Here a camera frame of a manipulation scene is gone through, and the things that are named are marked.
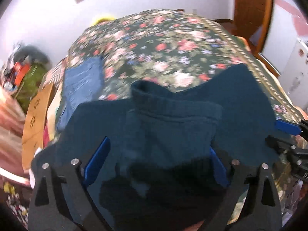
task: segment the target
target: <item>wooden door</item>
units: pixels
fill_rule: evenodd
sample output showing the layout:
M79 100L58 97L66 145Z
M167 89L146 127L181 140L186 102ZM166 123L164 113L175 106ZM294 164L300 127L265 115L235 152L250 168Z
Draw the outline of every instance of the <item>wooden door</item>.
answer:
M237 35L249 38L262 26L260 46L252 47L253 53L261 51L269 27L273 0L235 0L234 24Z

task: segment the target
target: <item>floral pattern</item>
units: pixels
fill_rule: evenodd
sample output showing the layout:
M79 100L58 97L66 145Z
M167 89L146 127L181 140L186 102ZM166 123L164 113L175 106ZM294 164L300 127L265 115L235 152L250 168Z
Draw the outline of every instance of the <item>floral pattern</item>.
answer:
M232 65L245 63L268 96L276 117L300 120L300 112L241 45L238 38L205 18L166 9L148 10L86 29L69 49L67 68L101 55L105 87L100 99L116 100L129 97L130 84L139 79L178 92L207 82ZM290 174L284 166L277 175L281 190L279 185Z

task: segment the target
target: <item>cardboard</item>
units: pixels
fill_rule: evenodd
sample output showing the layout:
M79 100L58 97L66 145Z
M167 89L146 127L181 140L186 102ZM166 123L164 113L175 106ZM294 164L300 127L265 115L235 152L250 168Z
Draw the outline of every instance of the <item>cardboard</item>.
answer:
M44 147L43 134L47 109L53 97L53 84L46 85L31 100L23 130L23 169L29 170L36 150Z

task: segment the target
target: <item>metal screw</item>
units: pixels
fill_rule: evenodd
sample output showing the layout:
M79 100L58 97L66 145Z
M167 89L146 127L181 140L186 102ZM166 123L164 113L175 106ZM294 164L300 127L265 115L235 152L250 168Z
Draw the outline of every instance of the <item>metal screw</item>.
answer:
M233 165L238 166L240 165L240 161L239 160L232 160L231 162Z
M268 168L269 168L269 166L268 166L266 163L262 163L262 167L263 167L264 169L268 169Z
M49 164L48 164L48 163L44 163L43 166L42 166L43 169L46 169L46 168L48 168L48 167L49 167Z
M72 165L76 165L76 164L79 163L79 159L75 158L75 159L71 160L70 163L71 163Z

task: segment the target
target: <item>blue gripper pad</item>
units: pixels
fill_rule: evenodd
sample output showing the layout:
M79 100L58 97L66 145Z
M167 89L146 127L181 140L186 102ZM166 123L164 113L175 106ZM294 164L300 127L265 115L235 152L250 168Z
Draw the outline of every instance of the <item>blue gripper pad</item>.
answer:
M275 128L294 136L301 134L301 128L298 124L284 120L276 120Z
M227 170L212 148L210 148L210 157L213 164L214 178L216 182L223 187L229 186L230 182L227 178Z
M85 188L94 183L109 152L110 152L110 140L107 137L105 137L105 139L102 141L102 143L97 148L97 150L89 160L88 164L84 168L83 185Z

